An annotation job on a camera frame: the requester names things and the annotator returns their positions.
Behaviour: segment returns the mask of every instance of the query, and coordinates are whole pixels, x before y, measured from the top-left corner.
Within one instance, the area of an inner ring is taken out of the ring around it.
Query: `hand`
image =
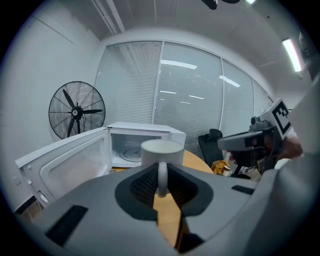
[[[257,141],[253,140],[252,145],[255,146],[257,145]],[[264,145],[267,149],[271,150],[273,148],[273,139],[270,136],[265,136],[264,137]],[[283,145],[282,145],[282,151],[280,155],[278,156],[278,160],[281,159],[293,159],[298,156],[300,156],[303,153],[301,144],[299,142],[299,139],[296,136],[293,135],[288,135],[284,140],[283,140]],[[229,158],[231,161],[234,161],[234,157],[231,155]]]

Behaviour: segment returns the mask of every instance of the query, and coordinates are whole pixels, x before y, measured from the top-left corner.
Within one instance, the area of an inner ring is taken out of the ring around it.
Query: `black chair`
[[[222,132],[218,129],[210,129],[208,134],[198,137],[199,145],[204,157],[205,163],[211,168],[212,163],[217,160],[223,160],[222,150],[218,148],[217,139],[221,138]]]

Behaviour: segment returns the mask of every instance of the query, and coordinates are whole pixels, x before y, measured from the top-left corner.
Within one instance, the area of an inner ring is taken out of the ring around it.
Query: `yellow object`
[[[224,173],[224,166],[230,167],[229,163],[225,160],[218,160],[214,161],[211,166],[211,170],[213,171],[214,174],[221,174],[223,175]]]

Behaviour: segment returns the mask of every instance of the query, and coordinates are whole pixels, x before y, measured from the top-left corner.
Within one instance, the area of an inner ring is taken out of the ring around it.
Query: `mug handle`
[[[158,167],[158,196],[160,198],[165,198],[167,195],[168,188],[168,169],[167,163],[160,162]]]

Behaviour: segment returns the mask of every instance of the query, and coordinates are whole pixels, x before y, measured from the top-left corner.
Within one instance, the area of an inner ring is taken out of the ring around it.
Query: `open microwave door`
[[[63,139],[15,161],[34,196],[47,206],[112,168],[108,128]]]

